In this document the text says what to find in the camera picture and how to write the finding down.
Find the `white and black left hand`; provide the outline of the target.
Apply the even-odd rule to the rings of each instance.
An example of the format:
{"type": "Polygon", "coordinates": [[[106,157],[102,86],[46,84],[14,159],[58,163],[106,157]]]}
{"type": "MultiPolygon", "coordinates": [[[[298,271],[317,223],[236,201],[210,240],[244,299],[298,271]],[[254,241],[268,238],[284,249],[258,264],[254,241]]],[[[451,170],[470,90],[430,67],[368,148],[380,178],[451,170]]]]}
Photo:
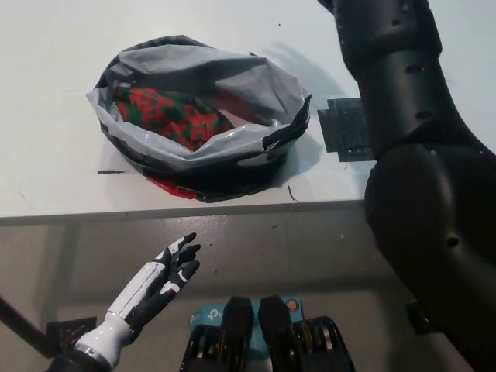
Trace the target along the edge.
{"type": "Polygon", "coordinates": [[[102,324],[82,336],[75,349],[114,370],[122,349],[137,339],[199,268],[196,253],[201,246],[192,244],[196,236],[193,232],[181,237],[145,263],[110,305],[102,324]]]}

